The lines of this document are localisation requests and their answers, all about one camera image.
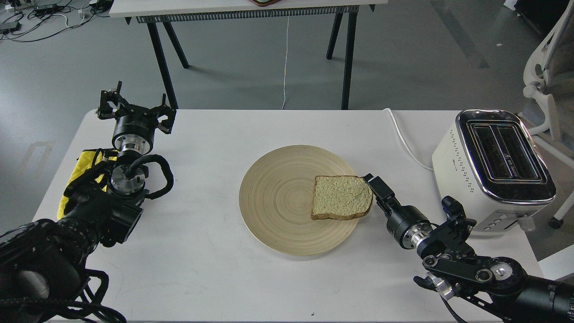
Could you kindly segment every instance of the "concrete floor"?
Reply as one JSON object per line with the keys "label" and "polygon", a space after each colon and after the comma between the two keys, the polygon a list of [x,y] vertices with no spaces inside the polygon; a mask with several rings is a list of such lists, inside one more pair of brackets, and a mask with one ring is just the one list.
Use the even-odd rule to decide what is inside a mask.
{"label": "concrete floor", "polygon": [[[362,7],[350,109],[521,111],[528,103],[522,96],[523,68],[541,39],[502,2],[390,0],[373,13]],[[0,19],[9,15],[4,11]],[[75,11],[68,16],[70,25],[80,21]],[[341,28],[333,60],[325,60],[332,21],[333,16],[290,17],[285,109],[339,109],[346,29]],[[27,30],[36,22],[21,23]],[[287,18],[174,23],[193,65],[188,70],[160,28],[179,107],[280,109],[287,23]],[[53,17],[20,40],[63,27],[64,18]],[[461,30],[464,39],[456,37]],[[487,67],[475,64],[476,54]],[[0,41],[0,231],[32,219],[83,116],[99,104],[100,90],[118,80],[130,103],[155,106],[164,92],[148,30],[135,21],[96,17],[43,41]],[[529,235],[539,260],[574,243],[574,210],[562,229],[545,225],[574,190],[572,170],[551,156],[547,162],[559,195],[537,216],[539,230]]]}

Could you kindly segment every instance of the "screw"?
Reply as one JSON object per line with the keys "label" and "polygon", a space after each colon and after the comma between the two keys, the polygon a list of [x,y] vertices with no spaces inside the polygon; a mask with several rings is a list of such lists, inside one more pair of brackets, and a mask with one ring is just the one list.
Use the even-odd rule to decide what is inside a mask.
{"label": "screw", "polygon": [[476,272],[475,278],[476,278],[476,280],[479,280],[481,282],[486,282],[490,279],[490,273],[488,272],[488,270],[481,269],[481,270]]}
{"label": "screw", "polygon": [[428,256],[424,260],[426,266],[434,266],[436,264],[436,259],[433,256]]}
{"label": "screw", "polygon": [[499,268],[495,271],[500,277],[504,277],[504,275],[506,275],[506,271],[504,270],[504,268]]}

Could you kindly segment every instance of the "chair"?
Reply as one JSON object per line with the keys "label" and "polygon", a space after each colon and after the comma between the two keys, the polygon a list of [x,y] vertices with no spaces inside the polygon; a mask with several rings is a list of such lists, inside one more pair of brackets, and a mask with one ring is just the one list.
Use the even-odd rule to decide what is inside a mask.
{"label": "chair", "polygon": [[[533,124],[530,129],[536,143],[574,169],[574,0],[568,4],[558,23],[530,56],[524,69],[523,94],[533,98],[538,108],[526,107],[519,116]],[[554,146],[569,150],[559,150]],[[549,225],[558,229],[563,217],[574,205],[574,192],[560,207]]]}

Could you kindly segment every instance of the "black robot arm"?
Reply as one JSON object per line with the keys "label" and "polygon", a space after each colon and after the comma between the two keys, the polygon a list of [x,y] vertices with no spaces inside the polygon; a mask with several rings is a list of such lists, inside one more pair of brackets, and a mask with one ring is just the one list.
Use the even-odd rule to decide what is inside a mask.
{"label": "black robot arm", "polygon": [[[477,256],[467,243],[476,221],[467,219],[463,206],[452,197],[442,200],[445,223],[432,229],[414,206],[402,206],[391,188],[368,174],[364,180],[387,217],[387,230],[402,248],[415,249],[423,259],[426,278],[415,277],[421,287],[447,300],[460,297],[499,317],[506,323],[574,322],[574,286],[530,276],[508,257]],[[491,302],[476,296],[488,294]]]}
{"label": "black robot arm", "polygon": [[[66,187],[62,219],[38,220],[0,237],[0,322],[45,322],[55,315],[93,322],[86,318],[90,314],[103,322],[126,322],[101,305],[108,276],[86,269],[86,258],[99,244],[124,243],[142,214],[144,199],[161,197],[172,188],[168,162],[147,154],[156,128],[171,132],[176,111],[165,105],[165,95],[152,109],[130,105],[119,95],[120,87],[121,82],[115,91],[102,91],[98,109],[100,119],[116,120],[112,144],[117,151],[99,149],[96,156],[101,152],[102,161]],[[161,166],[166,186],[150,194],[145,164],[152,162]],[[93,279],[100,281],[95,291],[88,284]]]}

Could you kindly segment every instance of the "white table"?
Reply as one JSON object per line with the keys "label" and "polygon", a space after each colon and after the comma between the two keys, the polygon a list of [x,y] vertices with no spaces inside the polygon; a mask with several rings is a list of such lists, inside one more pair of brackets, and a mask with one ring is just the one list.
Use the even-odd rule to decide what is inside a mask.
{"label": "white table", "polygon": [[283,0],[267,7],[258,7],[249,0],[116,0],[110,9],[110,16],[125,18],[128,24],[132,17],[136,17],[139,23],[148,25],[169,105],[177,108],[176,95],[169,76],[168,65],[165,61],[164,50],[161,46],[156,23],[163,23],[181,65],[183,68],[189,68],[187,58],[171,25],[172,22],[335,14],[335,22],[333,23],[331,38],[327,48],[327,59],[330,60],[333,57],[333,50],[335,49],[343,13],[348,13],[347,47],[343,74],[343,96],[341,99],[341,109],[348,110],[359,5],[371,5],[371,9],[374,10],[376,4],[388,3],[388,1]]}
{"label": "white table", "polygon": [[[456,113],[395,112],[425,164]],[[78,154],[109,147],[113,128],[113,121],[86,115],[35,220],[54,218]],[[295,144],[327,149],[358,175],[381,176],[403,205],[444,221],[433,174],[404,150],[386,111],[179,110],[173,133],[158,132],[153,151],[171,164],[173,190],[144,202],[124,244],[88,257],[88,268],[110,276],[103,304],[145,322],[454,322],[436,293],[413,283],[425,274],[421,260],[393,240],[378,207],[319,256],[284,255],[251,235],[239,211],[243,176],[262,155]],[[164,183],[158,168],[150,172],[153,191]],[[520,229],[468,242],[480,255],[512,257],[542,275]],[[498,321],[462,300],[451,304],[471,322]]]}

